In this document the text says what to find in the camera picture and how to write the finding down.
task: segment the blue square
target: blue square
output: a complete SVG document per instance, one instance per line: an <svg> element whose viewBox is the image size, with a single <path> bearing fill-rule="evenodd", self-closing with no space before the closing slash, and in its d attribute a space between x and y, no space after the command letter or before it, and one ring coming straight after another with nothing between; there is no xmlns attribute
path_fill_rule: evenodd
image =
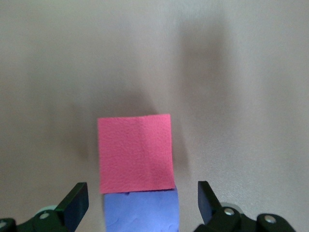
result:
<svg viewBox="0 0 309 232"><path fill-rule="evenodd" d="M177 189L110 193L104 197L106 232L178 232Z"/></svg>

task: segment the screw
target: screw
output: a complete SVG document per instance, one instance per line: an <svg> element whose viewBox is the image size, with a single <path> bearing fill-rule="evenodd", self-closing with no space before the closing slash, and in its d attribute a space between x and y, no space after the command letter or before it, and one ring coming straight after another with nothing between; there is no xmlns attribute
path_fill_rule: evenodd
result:
<svg viewBox="0 0 309 232"><path fill-rule="evenodd" d="M275 219L273 216L271 216L271 215L266 215L266 216L264 217L264 219L265 219L265 221L267 221L268 223L272 223L272 224L274 224L274 223L277 222L276 219Z"/></svg>
<svg viewBox="0 0 309 232"><path fill-rule="evenodd" d="M45 219L49 216L49 213L44 212L43 214L40 215L40 219Z"/></svg>
<svg viewBox="0 0 309 232"><path fill-rule="evenodd" d="M235 214L235 213L234 213L234 210L232 210L231 208L226 208L226 209L224 210L224 212L225 212L226 215L229 215L229 216L232 216L232 215Z"/></svg>
<svg viewBox="0 0 309 232"><path fill-rule="evenodd" d="M7 223L6 223L5 221L2 220L2 221L0 222L0 229L2 229L3 227L5 227L6 224L7 224Z"/></svg>

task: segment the pink square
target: pink square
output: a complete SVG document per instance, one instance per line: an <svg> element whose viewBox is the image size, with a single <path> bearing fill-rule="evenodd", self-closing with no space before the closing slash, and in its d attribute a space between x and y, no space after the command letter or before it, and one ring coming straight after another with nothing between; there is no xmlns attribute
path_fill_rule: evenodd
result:
<svg viewBox="0 0 309 232"><path fill-rule="evenodd" d="M175 188L170 115L98 119L100 192Z"/></svg>

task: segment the white surface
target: white surface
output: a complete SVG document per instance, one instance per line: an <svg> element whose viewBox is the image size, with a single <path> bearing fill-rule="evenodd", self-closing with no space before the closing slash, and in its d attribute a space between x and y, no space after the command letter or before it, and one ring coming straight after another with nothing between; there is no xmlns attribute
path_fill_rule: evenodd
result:
<svg viewBox="0 0 309 232"><path fill-rule="evenodd" d="M171 113L182 232L197 181L309 227L308 1L0 2L0 218L79 181L104 229L96 119Z"/></svg>

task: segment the foam block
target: foam block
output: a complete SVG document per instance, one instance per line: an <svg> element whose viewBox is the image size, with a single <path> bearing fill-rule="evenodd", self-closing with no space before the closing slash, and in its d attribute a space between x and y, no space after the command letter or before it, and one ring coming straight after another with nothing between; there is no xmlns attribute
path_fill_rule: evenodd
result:
<svg viewBox="0 0 309 232"><path fill-rule="evenodd" d="M106 232L178 232L177 190L104 196Z"/></svg>
<svg viewBox="0 0 309 232"><path fill-rule="evenodd" d="M98 119L100 192L175 188L170 115Z"/></svg>

